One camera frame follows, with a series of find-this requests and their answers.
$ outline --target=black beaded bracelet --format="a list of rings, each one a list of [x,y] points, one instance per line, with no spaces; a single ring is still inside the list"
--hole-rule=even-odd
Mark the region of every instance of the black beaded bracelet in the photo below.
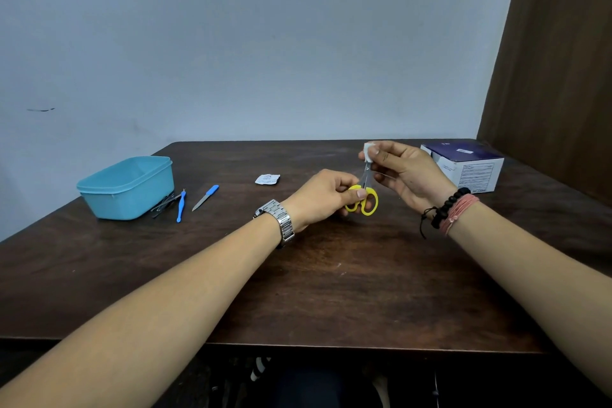
[[[444,203],[443,206],[441,206],[440,208],[438,207],[428,208],[423,212],[423,214],[421,215],[421,222],[419,226],[419,231],[421,235],[423,236],[423,239],[427,239],[427,237],[425,237],[425,234],[423,234],[423,221],[427,218],[427,213],[429,213],[432,210],[436,211],[436,216],[434,216],[432,219],[432,226],[436,229],[440,229],[440,223],[446,218],[448,218],[448,212],[450,211],[452,206],[455,205],[457,200],[463,197],[463,195],[467,195],[467,194],[471,194],[471,191],[468,188],[462,187],[460,189],[457,189],[457,192],[451,195],[448,198],[448,200]]]

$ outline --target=yellow scissors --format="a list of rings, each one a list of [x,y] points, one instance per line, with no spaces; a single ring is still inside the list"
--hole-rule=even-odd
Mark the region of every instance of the yellow scissors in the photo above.
[[[370,216],[372,213],[374,213],[376,211],[376,209],[378,208],[378,194],[376,193],[376,191],[371,187],[370,185],[370,181],[372,180],[372,172],[371,172],[371,163],[366,162],[365,163],[365,171],[363,172],[363,176],[361,177],[361,179],[359,180],[359,182],[357,184],[355,184],[354,186],[349,187],[349,190],[353,190],[353,189],[365,189],[365,191],[369,194],[374,195],[374,208],[372,208],[370,211],[365,211],[365,203],[367,200],[367,197],[364,198],[362,201],[355,203],[355,205],[353,205],[352,207],[349,207],[348,205],[345,205],[345,208],[347,211],[356,211],[357,207],[359,206],[359,204],[361,204],[361,213],[363,213],[365,216]]]

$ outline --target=dark brown table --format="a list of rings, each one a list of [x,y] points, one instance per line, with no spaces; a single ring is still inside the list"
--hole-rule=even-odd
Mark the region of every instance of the dark brown table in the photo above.
[[[421,141],[408,141],[418,145]],[[283,200],[327,167],[360,174],[361,141],[176,142],[186,213],[96,219],[79,198],[0,243],[0,337],[61,339],[122,296]],[[275,186],[254,183],[279,173]],[[213,184],[218,192],[194,213]],[[366,218],[331,218],[274,251],[209,342],[541,353],[536,324],[452,241],[390,191]],[[506,159],[481,199],[546,242],[612,273],[612,209]]]

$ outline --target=wristwatch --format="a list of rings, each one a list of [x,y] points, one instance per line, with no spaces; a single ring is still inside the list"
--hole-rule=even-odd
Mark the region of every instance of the wristwatch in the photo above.
[[[293,232],[293,225],[291,224],[291,217],[289,213],[283,208],[283,205],[278,203],[276,200],[272,199],[262,207],[259,207],[253,219],[258,216],[263,215],[264,213],[270,213],[276,221],[280,224],[280,244],[277,248],[283,248],[287,242],[295,237],[295,232]]]

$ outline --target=blue and white box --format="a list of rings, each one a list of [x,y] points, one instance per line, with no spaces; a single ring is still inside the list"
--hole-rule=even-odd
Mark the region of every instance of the blue and white box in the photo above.
[[[472,194],[495,190],[504,157],[478,142],[424,143],[421,149],[432,156],[457,187],[466,187]]]

